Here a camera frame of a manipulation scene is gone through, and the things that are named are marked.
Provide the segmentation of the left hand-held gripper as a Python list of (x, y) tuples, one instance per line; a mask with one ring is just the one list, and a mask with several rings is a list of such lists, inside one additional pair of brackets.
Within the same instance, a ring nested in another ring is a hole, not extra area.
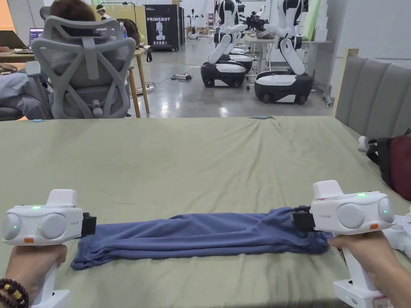
[[(65, 245), (66, 242), (94, 234), (96, 218), (77, 205), (77, 193), (55, 189), (45, 205), (18, 205), (7, 210), (2, 224), (2, 240), (12, 246)], [(16, 281), (2, 279), (4, 308), (66, 308), (70, 291), (57, 290), (57, 265), (46, 274), (34, 300)]]

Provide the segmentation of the person's left hand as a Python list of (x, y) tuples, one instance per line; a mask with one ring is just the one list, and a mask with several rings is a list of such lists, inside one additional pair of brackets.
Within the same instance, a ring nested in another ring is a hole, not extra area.
[(50, 269), (65, 262), (67, 247), (51, 246), (15, 246), (9, 258), (4, 278), (14, 280), (27, 291), (29, 299), (34, 300)]

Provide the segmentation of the person's right hand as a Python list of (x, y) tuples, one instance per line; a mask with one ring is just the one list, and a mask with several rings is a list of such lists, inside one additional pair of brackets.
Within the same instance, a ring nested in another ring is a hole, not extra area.
[(374, 285), (395, 307), (407, 302), (407, 270), (398, 261), (381, 231), (360, 235), (338, 235), (328, 240), (332, 247), (347, 248), (365, 269)]

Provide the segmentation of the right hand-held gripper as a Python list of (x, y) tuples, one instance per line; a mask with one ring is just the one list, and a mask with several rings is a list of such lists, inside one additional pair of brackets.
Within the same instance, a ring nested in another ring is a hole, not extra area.
[[(291, 214), (296, 227), (333, 235), (363, 235), (389, 229), (394, 212), (387, 194), (379, 191), (344, 194), (335, 180), (313, 184), (309, 207), (295, 208)], [(336, 296), (353, 308), (391, 308), (387, 296), (378, 291), (366, 271), (347, 248), (342, 249), (350, 278), (335, 281)]]

